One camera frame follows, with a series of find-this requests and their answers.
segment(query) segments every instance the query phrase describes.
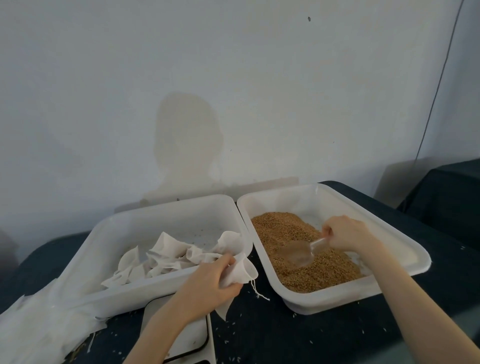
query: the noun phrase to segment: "hand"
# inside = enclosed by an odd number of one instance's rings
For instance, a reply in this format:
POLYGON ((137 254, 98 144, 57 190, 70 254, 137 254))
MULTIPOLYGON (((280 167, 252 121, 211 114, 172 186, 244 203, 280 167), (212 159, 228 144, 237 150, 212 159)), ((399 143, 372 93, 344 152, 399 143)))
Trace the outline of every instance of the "hand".
POLYGON ((178 309, 188 324, 238 296, 243 286, 241 283, 223 289, 218 287, 222 272, 234 263, 231 254, 225 254, 213 263, 201 263, 168 304, 178 309))
POLYGON ((382 244, 363 221, 345 215, 329 218, 322 226, 322 234, 332 248, 359 254, 373 245, 382 244))

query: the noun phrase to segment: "table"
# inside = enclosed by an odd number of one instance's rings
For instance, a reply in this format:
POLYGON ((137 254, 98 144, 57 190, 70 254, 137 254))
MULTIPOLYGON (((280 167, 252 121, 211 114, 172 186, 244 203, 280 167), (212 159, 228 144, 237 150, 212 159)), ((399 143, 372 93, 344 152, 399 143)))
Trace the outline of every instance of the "table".
MULTIPOLYGON (((480 253, 344 184, 323 183, 427 249, 432 267, 415 280, 479 345, 480 253)), ((35 250, 0 284, 0 312, 57 277, 87 235, 59 238, 35 250), (39 266, 45 261, 49 270, 39 266)), ((252 364, 413 362, 381 294, 310 316, 294 315, 270 287, 255 249, 249 259, 259 272, 258 292, 270 301, 256 298, 245 285, 227 322, 212 313, 219 364, 231 363, 233 357, 252 364)), ((138 338, 142 314, 137 310, 110 319, 108 328, 96 334, 90 353, 85 345, 74 363, 121 363, 138 338)))
POLYGON ((429 171, 398 210, 480 250, 480 159, 429 171))

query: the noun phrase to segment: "digital kitchen scale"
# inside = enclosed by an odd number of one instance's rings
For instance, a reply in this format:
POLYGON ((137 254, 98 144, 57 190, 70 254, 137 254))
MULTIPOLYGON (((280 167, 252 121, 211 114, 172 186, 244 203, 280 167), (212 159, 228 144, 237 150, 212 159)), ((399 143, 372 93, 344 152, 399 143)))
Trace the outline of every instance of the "digital kitchen scale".
MULTIPOLYGON (((166 304, 173 295, 150 301, 144 310, 143 332, 151 317, 166 304)), ((210 314, 188 324, 173 342, 163 361, 171 364, 215 364, 212 323, 210 314)))

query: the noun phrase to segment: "white wall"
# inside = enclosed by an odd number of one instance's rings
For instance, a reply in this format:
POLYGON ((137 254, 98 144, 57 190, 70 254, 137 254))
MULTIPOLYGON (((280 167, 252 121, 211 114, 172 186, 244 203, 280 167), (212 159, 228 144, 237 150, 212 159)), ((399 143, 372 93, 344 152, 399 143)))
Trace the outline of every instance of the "white wall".
POLYGON ((480 157, 480 2, 465 0, 419 158, 434 168, 480 157))
POLYGON ((458 4, 3 1, 2 255, 146 200, 372 195, 416 155, 458 4))

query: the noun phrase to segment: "tray filled with white pouches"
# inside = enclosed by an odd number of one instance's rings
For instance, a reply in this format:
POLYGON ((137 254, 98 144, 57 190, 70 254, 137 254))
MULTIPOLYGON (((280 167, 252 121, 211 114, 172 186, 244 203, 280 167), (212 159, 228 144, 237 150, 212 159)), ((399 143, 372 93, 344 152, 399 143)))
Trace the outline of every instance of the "tray filled with white pouches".
POLYGON ((175 293, 198 264, 225 252, 237 259, 229 270, 255 279, 246 258, 251 251, 252 240, 229 196, 125 211, 95 226, 58 278, 51 304, 81 307, 99 318, 136 310, 175 293))

